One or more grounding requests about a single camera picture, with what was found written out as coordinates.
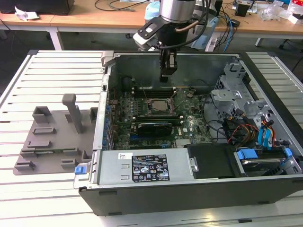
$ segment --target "computer case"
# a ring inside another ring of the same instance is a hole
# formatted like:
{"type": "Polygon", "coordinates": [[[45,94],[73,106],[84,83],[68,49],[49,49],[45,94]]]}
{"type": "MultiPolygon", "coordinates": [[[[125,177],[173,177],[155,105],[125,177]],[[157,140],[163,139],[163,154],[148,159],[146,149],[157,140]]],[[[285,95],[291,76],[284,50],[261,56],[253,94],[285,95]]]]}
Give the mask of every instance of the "computer case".
{"type": "Polygon", "coordinates": [[[14,13],[15,6],[26,12],[68,15],[74,0],[0,0],[1,13],[14,13]]]}

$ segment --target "metal bracket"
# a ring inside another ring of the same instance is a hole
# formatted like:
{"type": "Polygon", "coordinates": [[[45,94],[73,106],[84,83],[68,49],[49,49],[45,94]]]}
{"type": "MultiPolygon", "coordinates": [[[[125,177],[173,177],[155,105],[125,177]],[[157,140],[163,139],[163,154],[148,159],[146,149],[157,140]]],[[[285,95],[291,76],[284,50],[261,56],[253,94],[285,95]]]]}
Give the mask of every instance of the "metal bracket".
{"type": "Polygon", "coordinates": [[[104,51],[101,56],[101,63],[103,67],[109,66],[115,62],[114,51],[104,51]]]}
{"type": "Polygon", "coordinates": [[[86,168],[86,173],[85,174],[80,174],[80,175],[75,174],[74,181],[72,183],[74,189],[78,189],[78,188],[86,186],[88,184],[89,174],[90,174],[89,173],[90,165],[91,165],[91,162],[79,163],[77,165],[77,167],[81,167],[81,166],[85,167],[86,168]]]}
{"type": "Polygon", "coordinates": [[[234,101],[235,99],[242,99],[238,91],[229,90],[213,90],[212,97],[216,101],[234,101]]]}

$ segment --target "red wire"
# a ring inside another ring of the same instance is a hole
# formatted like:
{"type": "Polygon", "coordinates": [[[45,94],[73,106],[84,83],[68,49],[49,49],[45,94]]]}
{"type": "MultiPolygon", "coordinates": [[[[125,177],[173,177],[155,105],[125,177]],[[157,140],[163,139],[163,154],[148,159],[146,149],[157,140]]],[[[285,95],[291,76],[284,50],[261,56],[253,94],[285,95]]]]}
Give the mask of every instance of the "red wire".
{"type": "Polygon", "coordinates": [[[236,129],[233,131],[232,136],[235,134],[235,132],[236,132],[240,127],[243,127],[243,126],[249,126],[249,127],[253,128],[253,129],[259,131],[259,129],[258,129],[256,126],[253,126],[253,125],[251,125],[251,124],[240,124],[240,125],[238,125],[238,126],[236,127],[236,129]]]}

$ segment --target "small label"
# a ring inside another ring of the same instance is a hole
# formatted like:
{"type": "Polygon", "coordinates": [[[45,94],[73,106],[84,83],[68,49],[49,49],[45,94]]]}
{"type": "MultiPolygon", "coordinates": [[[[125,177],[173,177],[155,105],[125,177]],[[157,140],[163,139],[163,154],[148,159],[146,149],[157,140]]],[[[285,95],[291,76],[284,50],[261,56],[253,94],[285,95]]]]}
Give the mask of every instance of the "small label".
{"type": "Polygon", "coordinates": [[[119,153],[118,159],[132,159],[132,153],[119,153]]]}
{"type": "Polygon", "coordinates": [[[133,181],[169,181],[166,155],[132,156],[133,181]]]}

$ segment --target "connector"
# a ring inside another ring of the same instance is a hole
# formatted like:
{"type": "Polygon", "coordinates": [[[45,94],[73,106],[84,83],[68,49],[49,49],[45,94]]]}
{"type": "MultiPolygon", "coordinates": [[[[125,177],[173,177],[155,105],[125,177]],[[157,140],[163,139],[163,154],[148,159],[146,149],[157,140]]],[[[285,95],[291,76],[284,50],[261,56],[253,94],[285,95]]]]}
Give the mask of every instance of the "connector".
{"type": "Polygon", "coordinates": [[[240,110],[240,109],[236,109],[236,114],[238,116],[240,116],[240,117],[244,117],[245,116],[245,113],[242,110],[240,110]]]}

